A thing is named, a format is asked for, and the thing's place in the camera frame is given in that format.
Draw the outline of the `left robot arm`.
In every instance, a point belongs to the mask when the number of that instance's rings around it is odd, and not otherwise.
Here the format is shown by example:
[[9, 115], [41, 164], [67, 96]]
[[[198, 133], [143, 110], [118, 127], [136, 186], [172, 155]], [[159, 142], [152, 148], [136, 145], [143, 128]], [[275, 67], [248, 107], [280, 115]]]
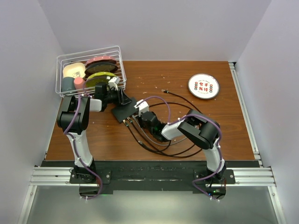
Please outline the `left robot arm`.
[[89, 150], [86, 130], [90, 111], [103, 112], [108, 104], [115, 104], [112, 113], [121, 122], [134, 114], [135, 98], [129, 98], [115, 84], [98, 82], [94, 97], [65, 96], [58, 112], [57, 125], [71, 143], [74, 153], [74, 168], [71, 176], [85, 183], [100, 183], [94, 158]]

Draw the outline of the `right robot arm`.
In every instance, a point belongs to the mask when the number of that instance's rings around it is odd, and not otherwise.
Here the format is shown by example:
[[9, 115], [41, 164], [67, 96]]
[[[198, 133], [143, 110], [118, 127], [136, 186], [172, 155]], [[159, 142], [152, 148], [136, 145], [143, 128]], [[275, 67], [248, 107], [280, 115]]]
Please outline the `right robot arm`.
[[147, 129], [159, 142], [170, 142], [176, 137], [185, 136], [203, 150], [206, 158], [207, 179], [213, 183], [219, 183], [224, 179], [226, 165], [220, 147], [222, 132], [217, 122], [193, 109], [171, 123], [161, 122], [151, 111], [139, 113], [137, 121], [140, 128]]

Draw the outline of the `black network switch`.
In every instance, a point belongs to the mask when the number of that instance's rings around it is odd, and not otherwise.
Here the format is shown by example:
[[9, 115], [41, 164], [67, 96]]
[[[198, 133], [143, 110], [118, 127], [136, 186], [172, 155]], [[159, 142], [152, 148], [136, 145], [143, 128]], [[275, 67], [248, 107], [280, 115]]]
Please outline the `black network switch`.
[[134, 115], [137, 111], [135, 108], [135, 105], [137, 103], [137, 100], [132, 97], [131, 102], [126, 105], [119, 105], [116, 106], [111, 110], [111, 113], [115, 117], [115, 119], [118, 121], [118, 123], [121, 123], [126, 118]]

